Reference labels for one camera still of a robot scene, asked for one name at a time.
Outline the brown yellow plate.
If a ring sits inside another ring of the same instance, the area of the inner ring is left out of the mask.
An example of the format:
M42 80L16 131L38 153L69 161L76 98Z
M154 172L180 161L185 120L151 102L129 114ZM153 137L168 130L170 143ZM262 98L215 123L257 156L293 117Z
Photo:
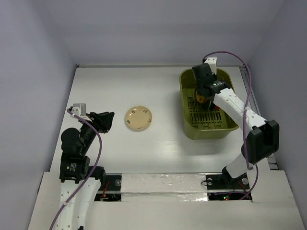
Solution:
M195 90L195 99L200 104L205 104L208 101L208 98L199 94L197 90Z

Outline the beige patterned plate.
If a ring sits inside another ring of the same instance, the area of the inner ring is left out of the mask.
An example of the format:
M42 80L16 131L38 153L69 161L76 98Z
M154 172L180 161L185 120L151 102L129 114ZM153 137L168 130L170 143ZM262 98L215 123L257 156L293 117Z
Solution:
M153 115L145 106L134 106L130 108L124 117L126 126L135 132L146 130L152 123Z

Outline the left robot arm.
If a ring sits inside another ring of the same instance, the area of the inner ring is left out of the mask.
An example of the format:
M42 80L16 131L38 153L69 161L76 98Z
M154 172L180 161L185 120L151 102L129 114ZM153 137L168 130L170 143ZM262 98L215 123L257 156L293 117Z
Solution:
M107 186L106 172L98 166L98 159L103 147L101 134L111 129L114 112L86 113L77 107L70 107L67 112L82 127L68 128L60 137L60 201L51 230L85 229L98 190ZM90 165L86 154L95 138L99 141L98 159Z

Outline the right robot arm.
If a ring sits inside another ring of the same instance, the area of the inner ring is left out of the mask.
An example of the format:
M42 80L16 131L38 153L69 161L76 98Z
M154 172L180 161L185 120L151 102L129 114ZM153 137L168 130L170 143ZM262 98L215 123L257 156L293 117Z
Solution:
M196 100L221 108L242 129L241 153L222 169L219 179L224 187L231 188L240 176L279 149L280 126L256 114L225 81L218 80L215 65L202 63L193 66L192 72Z

